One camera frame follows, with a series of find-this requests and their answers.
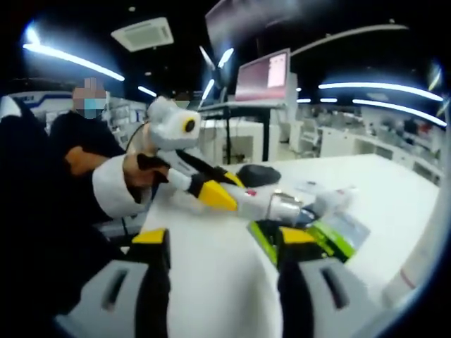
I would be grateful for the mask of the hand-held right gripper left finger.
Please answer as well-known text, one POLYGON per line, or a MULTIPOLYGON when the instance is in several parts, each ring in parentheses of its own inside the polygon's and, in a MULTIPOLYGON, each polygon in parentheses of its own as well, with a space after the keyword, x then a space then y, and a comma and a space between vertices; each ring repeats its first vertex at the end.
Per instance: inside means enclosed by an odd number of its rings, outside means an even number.
POLYGON ((170 269, 169 231, 142 232, 125 258, 99 271, 78 305, 55 321, 66 337, 167 337, 170 269))

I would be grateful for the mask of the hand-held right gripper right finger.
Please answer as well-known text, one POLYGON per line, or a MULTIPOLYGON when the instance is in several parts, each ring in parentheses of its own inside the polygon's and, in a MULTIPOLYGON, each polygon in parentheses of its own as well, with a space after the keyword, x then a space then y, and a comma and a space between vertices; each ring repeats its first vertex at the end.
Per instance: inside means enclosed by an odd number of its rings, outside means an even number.
POLYGON ((284 337, 359 337, 378 315, 362 281, 307 232, 280 227, 276 248, 284 337))

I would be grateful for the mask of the person's left hand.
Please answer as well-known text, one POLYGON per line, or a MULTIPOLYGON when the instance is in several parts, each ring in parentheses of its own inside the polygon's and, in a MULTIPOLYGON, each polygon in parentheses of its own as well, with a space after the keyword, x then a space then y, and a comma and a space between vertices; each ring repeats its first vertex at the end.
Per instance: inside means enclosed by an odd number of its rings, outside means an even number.
POLYGON ((144 194, 155 182, 167 182, 169 165, 159 157, 145 153, 127 154, 123 161, 126 187, 136 203, 144 200, 144 194))

